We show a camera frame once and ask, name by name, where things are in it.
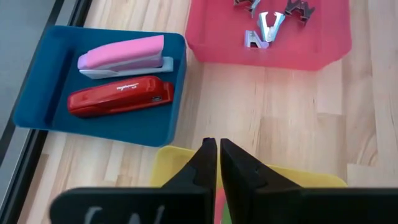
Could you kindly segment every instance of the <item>pink tray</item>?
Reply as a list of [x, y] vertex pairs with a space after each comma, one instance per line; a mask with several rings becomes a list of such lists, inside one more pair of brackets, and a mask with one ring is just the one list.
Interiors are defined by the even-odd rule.
[[351, 49], [349, 0], [307, 0], [315, 7], [307, 25], [287, 16], [268, 49], [244, 47], [244, 31], [256, 30], [260, 12], [284, 12], [287, 0], [262, 0], [252, 19], [233, 0], [192, 0], [185, 37], [201, 62], [319, 70]]

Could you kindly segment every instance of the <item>red object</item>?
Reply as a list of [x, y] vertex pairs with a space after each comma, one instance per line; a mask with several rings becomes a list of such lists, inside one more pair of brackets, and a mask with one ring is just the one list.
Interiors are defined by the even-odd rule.
[[223, 210], [225, 207], [226, 196], [224, 189], [218, 189], [214, 207], [214, 223], [221, 224], [223, 220]]
[[255, 30], [260, 12], [284, 13], [287, 0], [261, 1], [251, 18], [245, 6], [232, 0], [192, 0], [185, 38], [201, 62], [235, 63], [300, 70], [319, 70], [351, 50], [349, 0], [306, 0], [314, 13], [307, 25], [287, 16], [268, 49], [244, 46], [245, 30]]
[[130, 78], [72, 93], [70, 114], [82, 118], [122, 113], [173, 101], [174, 88], [155, 76]]

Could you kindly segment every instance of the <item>stapler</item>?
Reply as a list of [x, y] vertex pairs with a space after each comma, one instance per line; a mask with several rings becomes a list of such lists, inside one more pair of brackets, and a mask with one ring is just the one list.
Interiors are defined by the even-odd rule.
[[68, 97], [68, 111], [89, 118], [162, 105], [173, 97], [171, 83], [145, 76], [76, 91]]
[[[397, 221], [398, 189], [304, 188], [229, 139], [221, 139], [220, 146], [229, 209], [225, 215], [230, 216], [226, 223]], [[217, 156], [216, 140], [206, 138], [190, 161], [162, 187], [68, 190], [52, 202], [50, 219], [53, 224], [213, 224]]]
[[163, 57], [163, 48], [163, 35], [106, 44], [80, 56], [78, 69], [91, 79], [172, 72], [173, 58]]

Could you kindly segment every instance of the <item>plastic tray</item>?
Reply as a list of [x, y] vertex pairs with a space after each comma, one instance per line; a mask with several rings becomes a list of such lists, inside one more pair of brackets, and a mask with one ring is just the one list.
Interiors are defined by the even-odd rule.
[[300, 70], [319, 70], [351, 49], [349, 0], [307, 0], [315, 7], [307, 25], [286, 17], [268, 49], [244, 47], [244, 31], [256, 30], [260, 12], [284, 12], [287, 0], [262, 0], [254, 18], [233, 0], [192, 0], [185, 38], [201, 62], [236, 63]]
[[[150, 184], [154, 187], [160, 187], [170, 180], [182, 167], [192, 158], [195, 151], [175, 146], [165, 146], [159, 149], [155, 158], [154, 170]], [[340, 178], [328, 174], [316, 174], [299, 170], [286, 169], [278, 166], [267, 165], [280, 175], [292, 180], [302, 187], [346, 187], [347, 184]], [[221, 180], [220, 165], [217, 170], [217, 187], [215, 205], [215, 223], [231, 223], [228, 206], [225, 206], [226, 197]]]
[[[80, 55], [100, 45], [159, 34], [165, 36], [163, 55], [174, 59], [174, 72], [154, 75], [174, 84], [172, 104], [90, 119], [69, 114], [67, 98], [70, 93], [131, 78], [92, 80], [77, 69]], [[180, 34], [51, 27], [38, 48], [14, 114], [14, 122], [25, 128], [84, 134], [146, 146], [164, 146], [175, 134], [186, 70], [185, 52], [185, 40]]]

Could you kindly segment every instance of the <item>black frame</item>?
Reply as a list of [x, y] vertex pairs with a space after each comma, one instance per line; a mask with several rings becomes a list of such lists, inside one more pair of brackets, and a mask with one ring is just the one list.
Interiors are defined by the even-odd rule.
[[[43, 34], [50, 27], [55, 25], [58, 15], [62, 9], [63, 3], [65, 0], [56, 0], [55, 4], [51, 10], [49, 19], [45, 25], [42, 36], [39, 40], [39, 43], [42, 41]], [[91, 6], [92, 0], [77, 0], [72, 16], [68, 22], [68, 26], [83, 26], [88, 10]], [[27, 75], [25, 76], [24, 82], [22, 84], [21, 90], [23, 90], [25, 81], [27, 76], [30, 73], [30, 69], [32, 67], [33, 61], [35, 59], [37, 53], [37, 49], [35, 54], [30, 62]], [[21, 156], [18, 160], [16, 169], [13, 173], [11, 183], [9, 185], [7, 194], [4, 198], [4, 202], [1, 205], [0, 209], [0, 223], [17, 223], [19, 216], [21, 214], [22, 208], [24, 206], [25, 198], [30, 188], [30, 183], [32, 182], [33, 176], [35, 174], [35, 170], [37, 164], [40, 159], [40, 155], [47, 137], [47, 131], [40, 131], [36, 129], [32, 129], [29, 131], [28, 137], [24, 144], [24, 148], [22, 149]]]
[[232, 223], [396, 223], [398, 189], [303, 188], [229, 139], [220, 144]]

